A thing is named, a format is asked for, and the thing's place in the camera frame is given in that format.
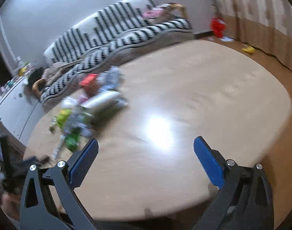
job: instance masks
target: metal screw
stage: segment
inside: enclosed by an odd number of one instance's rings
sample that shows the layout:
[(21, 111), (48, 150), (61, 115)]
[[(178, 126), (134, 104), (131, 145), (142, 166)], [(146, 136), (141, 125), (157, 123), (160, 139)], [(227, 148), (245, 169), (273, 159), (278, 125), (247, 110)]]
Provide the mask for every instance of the metal screw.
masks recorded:
[(59, 162), (58, 162), (58, 167), (59, 167), (59, 168), (62, 168), (62, 167), (65, 166), (65, 164), (66, 164), (66, 163), (65, 163), (64, 161), (59, 161)]
[(228, 166), (234, 166), (235, 162), (232, 159), (227, 160)]
[(36, 165), (34, 165), (34, 164), (33, 164), (33, 165), (31, 165), (31, 166), (30, 166), (30, 170), (31, 170), (31, 171), (34, 171), (34, 170), (36, 170)]
[(260, 163), (257, 163), (257, 164), (256, 164), (256, 167), (257, 167), (258, 170), (263, 169), (263, 166), (262, 166), (262, 164), (260, 164)]

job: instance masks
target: green bottle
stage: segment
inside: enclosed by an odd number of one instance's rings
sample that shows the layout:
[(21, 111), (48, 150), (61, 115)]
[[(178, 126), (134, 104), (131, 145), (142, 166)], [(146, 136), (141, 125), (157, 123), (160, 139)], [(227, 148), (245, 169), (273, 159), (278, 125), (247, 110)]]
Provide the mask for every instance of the green bottle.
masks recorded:
[(67, 149), (71, 152), (75, 152), (79, 147), (79, 137), (80, 137), (80, 128), (75, 128), (73, 131), (66, 137), (65, 143)]

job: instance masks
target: red object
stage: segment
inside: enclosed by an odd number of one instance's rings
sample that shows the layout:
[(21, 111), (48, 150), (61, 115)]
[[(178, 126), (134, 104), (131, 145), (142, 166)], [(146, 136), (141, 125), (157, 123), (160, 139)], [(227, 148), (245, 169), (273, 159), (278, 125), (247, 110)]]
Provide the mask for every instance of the red object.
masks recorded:
[(97, 76), (98, 74), (90, 73), (79, 83), (89, 98), (95, 96), (98, 92)]
[(219, 18), (213, 18), (211, 21), (211, 29), (216, 37), (222, 38), (226, 29), (226, 23)]

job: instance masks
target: white cabinet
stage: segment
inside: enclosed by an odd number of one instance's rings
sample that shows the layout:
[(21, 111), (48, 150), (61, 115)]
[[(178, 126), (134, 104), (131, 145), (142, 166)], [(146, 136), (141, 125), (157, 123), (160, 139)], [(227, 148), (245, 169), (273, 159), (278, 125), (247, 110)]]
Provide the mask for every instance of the white cabinet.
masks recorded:
[(26, 145), (33, 128), (44, 115), (40, 102), (26, 86), (27, 78), (20, 81), (0, 101), (0, 118), (9, 134)]

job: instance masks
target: blue gripper pad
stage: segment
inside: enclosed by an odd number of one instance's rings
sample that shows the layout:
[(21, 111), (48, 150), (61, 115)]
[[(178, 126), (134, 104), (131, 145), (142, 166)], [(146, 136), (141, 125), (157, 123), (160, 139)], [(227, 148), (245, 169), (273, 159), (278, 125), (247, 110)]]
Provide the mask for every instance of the blue gripper pad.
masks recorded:
[(69, 186), (74, 189), (80, 187), (84, 177), (93, 164), (97, 154), (99, 145), (97, 140), (91, 139), (85, 147), (74, 152), (68, 160)]
[(211, 183), (221, 189), (224, 184), (224, 172), (211, 151), (212, 149), (201, 136), (194, 140), (194, 152), (196, 156), (201, 162)]

